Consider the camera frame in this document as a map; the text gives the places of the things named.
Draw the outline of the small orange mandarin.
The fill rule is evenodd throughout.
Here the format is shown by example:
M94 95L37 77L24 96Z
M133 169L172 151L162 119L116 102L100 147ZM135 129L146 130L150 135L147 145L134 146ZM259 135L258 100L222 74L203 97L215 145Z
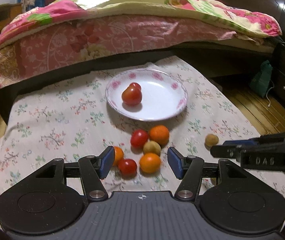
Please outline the small orange mandarin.
M118 162L124 158L124 152L118 146L114 146L113 148L114 148L114 162L113 162L113 166L117 166Z

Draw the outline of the tan longan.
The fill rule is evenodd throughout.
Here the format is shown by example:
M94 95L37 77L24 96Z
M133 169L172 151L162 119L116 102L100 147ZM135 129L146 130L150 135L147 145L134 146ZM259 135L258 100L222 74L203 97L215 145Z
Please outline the tan longan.
M205 137L205 145L207 147L212 147L215 146L219 143L219 137L215 134L208 134Z

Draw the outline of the cherry tomato with stem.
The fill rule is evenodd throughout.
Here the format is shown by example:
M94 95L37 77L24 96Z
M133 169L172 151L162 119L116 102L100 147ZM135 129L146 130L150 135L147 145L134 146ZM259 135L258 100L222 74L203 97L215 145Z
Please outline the cherry tomato with stem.
M118 169L125 177L132 177L137 173L137 163L133 159L121 159L118 161Z

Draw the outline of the smooth orange mandarin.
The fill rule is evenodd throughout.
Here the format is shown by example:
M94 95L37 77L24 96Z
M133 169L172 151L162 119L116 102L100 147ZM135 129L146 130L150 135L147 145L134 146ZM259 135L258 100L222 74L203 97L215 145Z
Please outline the smooth orange mandarin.
M139 165L142 172L152 174L160 169L161 159L155 153L146 153L140 158Z

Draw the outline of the tan longan among cluster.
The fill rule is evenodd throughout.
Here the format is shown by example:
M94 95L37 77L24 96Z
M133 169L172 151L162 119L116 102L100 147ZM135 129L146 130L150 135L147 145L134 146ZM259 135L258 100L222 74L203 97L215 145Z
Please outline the tan longan among cluster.
M152 141L152 140L147 141L143 146L143 153L144 154L153 153L153 154L160 156L161 146L155 141Z

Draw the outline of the large rough orange mandarin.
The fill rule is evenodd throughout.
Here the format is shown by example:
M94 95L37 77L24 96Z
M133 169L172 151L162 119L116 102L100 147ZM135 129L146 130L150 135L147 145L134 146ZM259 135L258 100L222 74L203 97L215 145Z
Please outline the large rough orange mandarin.
M152 141L155 141L159 145L164 146L169 141L170 132L166 126L157 125L149 130L148 135Z

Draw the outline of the oval cherry tomato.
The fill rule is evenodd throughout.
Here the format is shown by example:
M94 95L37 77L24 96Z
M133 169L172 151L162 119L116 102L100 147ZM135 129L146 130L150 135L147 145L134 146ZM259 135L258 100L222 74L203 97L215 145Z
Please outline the oval cherry tomato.
M142 148L148 141L148 133L142 129L137 129L132 133L130 143L134 148Z

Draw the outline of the large red tomato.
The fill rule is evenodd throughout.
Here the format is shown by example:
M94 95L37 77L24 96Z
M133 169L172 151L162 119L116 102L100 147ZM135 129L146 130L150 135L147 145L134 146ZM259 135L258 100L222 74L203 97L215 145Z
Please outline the large red tomato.
M135 106L141 103L143 95L138 87L129 86L123 91L121 98L126 105Z

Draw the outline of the floral tablecloth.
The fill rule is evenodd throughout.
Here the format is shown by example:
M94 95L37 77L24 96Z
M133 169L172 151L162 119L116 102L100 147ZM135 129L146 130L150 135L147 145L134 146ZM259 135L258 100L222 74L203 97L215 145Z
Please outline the floral tablecloth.
M245 116L200 72L173 56L146 64L173 75L189 94L186 110L162 124L168 144L183 155L215 159L204 145L208 134L219 142L258 137ZM141 157L130 146L136 129L153 123L119 115L108 106L105 88L116 70L97 71L49 85L16 99L4 136L0 138L0 194L54 158L74 162L118 146L126 158Z

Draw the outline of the green bag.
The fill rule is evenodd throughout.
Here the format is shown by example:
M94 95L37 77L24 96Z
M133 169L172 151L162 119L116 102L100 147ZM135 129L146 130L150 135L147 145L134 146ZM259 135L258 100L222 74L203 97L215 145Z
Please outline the green bag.
M264 61L250 83L251 90L262 98L267 94L272 70L269 61Z

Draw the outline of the white floral plate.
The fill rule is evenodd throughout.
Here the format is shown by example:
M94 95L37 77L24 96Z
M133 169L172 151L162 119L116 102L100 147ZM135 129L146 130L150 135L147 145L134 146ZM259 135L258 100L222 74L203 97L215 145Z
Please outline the white floral plate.
M121 94L131 83L142 89L142 101L135 106L124 103ZM121 72L105 89L108 104L117 113L139 121L160 121L173 118L186 107L188 92L170 74L156 69L132 69Z

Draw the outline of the pink floral bed sheet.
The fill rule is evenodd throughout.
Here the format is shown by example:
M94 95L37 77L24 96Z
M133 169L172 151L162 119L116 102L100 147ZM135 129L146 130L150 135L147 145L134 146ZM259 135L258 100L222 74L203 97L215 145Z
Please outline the pink floral bed sheet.
M190 18L118 15L52 24L48 14L19 15L0 33L0 89L72 64L184 42L263 39Z

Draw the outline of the green pink floral quilt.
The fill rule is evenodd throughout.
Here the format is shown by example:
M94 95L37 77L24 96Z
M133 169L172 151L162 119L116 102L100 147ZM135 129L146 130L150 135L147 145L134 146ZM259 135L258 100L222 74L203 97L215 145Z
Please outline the green pink floral quilt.
M254 38L282 35L272 16L229 7L217 0L55 0L20 14L3 28L0 49L55 24L115 15L191 18Z

